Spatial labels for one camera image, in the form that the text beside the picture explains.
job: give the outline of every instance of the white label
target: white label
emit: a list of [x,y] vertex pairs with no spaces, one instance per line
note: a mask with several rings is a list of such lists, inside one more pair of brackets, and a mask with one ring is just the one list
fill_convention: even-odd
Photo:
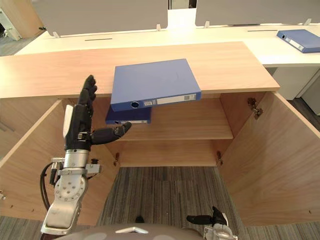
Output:
[[144,101],[145,106],[152,106],[152,101]]
[[196,94],[158,98],[156,101],[158,104],[171,104],[191,100],[196,100]]
[[299,49],[300,51],[302,51],[304,49],[303,46],[301,46],[299,43],[297,43],[296,41],[293,41],[292,39],[289,39],[288,43],[290,43],[292,46],[296,47],[297,49]]
[[147,120],[133,120],[133,121],[121,121],[121,124],[125,124],[127,122],[130,122],[132,124],[147,124]]
[[144,105],[145,106],[152,106],[152,105],[157,105],[157,100],[148,100],[148,101],[144,101]]

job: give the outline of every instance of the binder ring hole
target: binder ring hole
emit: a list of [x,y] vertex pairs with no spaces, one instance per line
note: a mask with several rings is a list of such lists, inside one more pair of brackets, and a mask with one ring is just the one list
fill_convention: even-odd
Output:
[[133,101],[133,102],[131,102],[131,107],[133,109],[137,109],[139,107],[139,103],[137,101]]

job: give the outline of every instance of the open cabinet door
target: open cabinet door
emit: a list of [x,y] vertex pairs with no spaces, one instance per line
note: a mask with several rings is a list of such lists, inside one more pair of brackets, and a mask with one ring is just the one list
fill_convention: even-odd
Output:
[[267,92],[222,156],[220,173],[246,226],[320,220],[320,133]]
[[[0,201],[0,215],[44,220],[46,209],[40,194],[40,174],[52,157],[64,157],[64,104],[56,101],[0,161],[0,190],[6,196]],[[106,145],[93,146],[90,158],[99,160],[102,172],[88,182],[82,201],[79,224],[96,225],[119,166]],[[53,187],[46,190],[53,201]]]

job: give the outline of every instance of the white desk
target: white desk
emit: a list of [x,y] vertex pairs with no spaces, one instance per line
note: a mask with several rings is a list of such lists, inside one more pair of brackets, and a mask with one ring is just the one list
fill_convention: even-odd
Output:
[[[161,31],[127,31],[79,34],[55,38],[43,33],[17,55],[82,49],[129,48],[242,41],[266,68],[278,68],[274,78],[280,93],[293,99],[320,67],[320,53],[301,53],[276,37],[278,30],[306,29],[320,36],[320,24],[196,27],[196,9],[168,11],[168,28]],[[292,67],[299,68],[299,77]]]

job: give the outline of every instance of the blue binder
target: blue binder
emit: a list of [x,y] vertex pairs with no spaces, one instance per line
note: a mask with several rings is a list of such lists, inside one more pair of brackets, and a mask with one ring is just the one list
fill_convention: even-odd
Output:
[[320,37],[305,29],[279,31],[277,36],[302,53],[320,52]]
[[200,99],[186,59],[115,67],[111,96],[115,112]]
[[106,124],[124,124],[126,122],[132,124],[150,124],[151,107],[116,112],[113,111],[112,107],[109,107],[105,117]]

